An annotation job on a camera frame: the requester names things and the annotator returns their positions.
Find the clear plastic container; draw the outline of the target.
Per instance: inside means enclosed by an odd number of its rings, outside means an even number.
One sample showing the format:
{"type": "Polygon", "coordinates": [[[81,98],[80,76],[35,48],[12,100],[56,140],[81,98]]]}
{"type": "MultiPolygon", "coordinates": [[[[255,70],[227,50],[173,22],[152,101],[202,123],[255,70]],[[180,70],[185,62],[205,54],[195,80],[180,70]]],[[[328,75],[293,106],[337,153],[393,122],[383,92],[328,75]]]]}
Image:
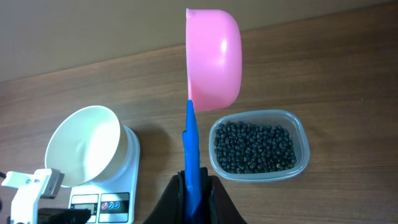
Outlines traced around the clear plastic container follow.
{"type": "Polygon", "coordinates": [[[257,110],[220,118],[209,134],[216,173],[238,182],[275,182],[308,166],[310,147],[303,124],[286,110],[257,110]]]}

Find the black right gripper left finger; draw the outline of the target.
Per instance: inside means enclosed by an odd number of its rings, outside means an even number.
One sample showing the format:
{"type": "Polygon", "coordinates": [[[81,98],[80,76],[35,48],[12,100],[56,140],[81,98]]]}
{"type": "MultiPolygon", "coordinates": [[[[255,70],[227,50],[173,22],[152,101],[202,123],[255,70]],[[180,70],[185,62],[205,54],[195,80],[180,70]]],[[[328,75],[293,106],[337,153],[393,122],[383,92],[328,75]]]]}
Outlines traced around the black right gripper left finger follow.
{"type": "Polygon", "coordinates": [[[174,175],[143,224],[184,224],[185,173],[174,175]]]}

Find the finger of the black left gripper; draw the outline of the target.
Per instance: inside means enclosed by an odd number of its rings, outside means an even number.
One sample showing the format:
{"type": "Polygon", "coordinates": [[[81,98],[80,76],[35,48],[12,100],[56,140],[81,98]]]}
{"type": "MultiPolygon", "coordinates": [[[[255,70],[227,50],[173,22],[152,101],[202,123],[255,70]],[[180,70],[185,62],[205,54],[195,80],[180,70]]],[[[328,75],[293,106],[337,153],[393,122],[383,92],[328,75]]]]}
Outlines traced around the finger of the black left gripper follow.
{"type": "Polygon", "coordinates": [[[40,208],[38,224],[85,224],[91,218],[89,209],[40,208]]]}

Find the white bowl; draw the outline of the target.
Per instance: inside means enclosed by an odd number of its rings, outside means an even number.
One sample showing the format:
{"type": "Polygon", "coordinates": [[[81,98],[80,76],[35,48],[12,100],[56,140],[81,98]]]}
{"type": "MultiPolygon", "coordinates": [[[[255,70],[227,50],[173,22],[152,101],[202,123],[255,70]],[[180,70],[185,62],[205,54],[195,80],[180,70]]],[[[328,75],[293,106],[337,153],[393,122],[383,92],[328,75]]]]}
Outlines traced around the white bowl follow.
{"type": "Polygon", "coordinates": [[[124,126],[105,106],[82,108],[53,133],[45,153],[45,167],[65,176],[63,187],[113,178],[128,156],[124,126]]]}

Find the pink scoop with blue handle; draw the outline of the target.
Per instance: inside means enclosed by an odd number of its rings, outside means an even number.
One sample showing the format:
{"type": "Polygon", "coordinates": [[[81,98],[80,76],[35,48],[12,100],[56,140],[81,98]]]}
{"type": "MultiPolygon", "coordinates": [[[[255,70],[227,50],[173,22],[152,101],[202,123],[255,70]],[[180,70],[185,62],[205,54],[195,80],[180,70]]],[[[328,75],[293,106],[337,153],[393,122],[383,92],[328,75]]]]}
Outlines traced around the pink scoop with blue handle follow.
{"type": "Polygon", "coordinates": [[[219,9],[186,10],[188,101],[182,140],[185,154],[184,222],[201,222],[200,143],[195,114],[229,107],[243,72],[239,27],[219,9]]]}

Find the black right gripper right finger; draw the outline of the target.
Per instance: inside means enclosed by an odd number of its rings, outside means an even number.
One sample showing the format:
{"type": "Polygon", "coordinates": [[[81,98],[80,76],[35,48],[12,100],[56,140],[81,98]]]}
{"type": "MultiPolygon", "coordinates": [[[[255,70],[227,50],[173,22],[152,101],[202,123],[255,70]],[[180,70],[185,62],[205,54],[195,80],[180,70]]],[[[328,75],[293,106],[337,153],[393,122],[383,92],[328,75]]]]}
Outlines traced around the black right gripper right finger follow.
{"type": "Polygon", "coordinates": [[[232,199],[215,175],[208,175],[208,169],[200,169],[201,178],[201,223],[247,224],[238,212],[232,199]]]}

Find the white digital kitchen scale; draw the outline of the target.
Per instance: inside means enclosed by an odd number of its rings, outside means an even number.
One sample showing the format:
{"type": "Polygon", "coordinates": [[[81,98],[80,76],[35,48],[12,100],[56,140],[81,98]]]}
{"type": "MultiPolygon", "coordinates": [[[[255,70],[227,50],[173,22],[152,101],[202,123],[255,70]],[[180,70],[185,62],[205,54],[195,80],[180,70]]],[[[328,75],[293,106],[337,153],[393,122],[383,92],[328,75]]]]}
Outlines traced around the white digital kitchen scale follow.
{"type": "Polygon", "coordinates": [[[88,223],[133,223],[139,172],[140,145],[136,134],[128,127],[127,158],[118,173],[104,181],[91,182],[72,188],[69,208],[88,209],[88,223]]]}

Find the black beans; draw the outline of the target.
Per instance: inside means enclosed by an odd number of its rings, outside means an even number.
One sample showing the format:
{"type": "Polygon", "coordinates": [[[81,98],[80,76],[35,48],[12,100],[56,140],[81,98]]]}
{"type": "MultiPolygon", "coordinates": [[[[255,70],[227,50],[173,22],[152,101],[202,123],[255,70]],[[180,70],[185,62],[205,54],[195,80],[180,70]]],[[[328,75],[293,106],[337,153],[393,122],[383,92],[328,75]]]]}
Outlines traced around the black beans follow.
{"type": "Polygon", "coordinates": [[[228,121],[215,130],[216,160],[231,174],[277,172],[294,167],[293,138],[280,125],[228,121]]]}

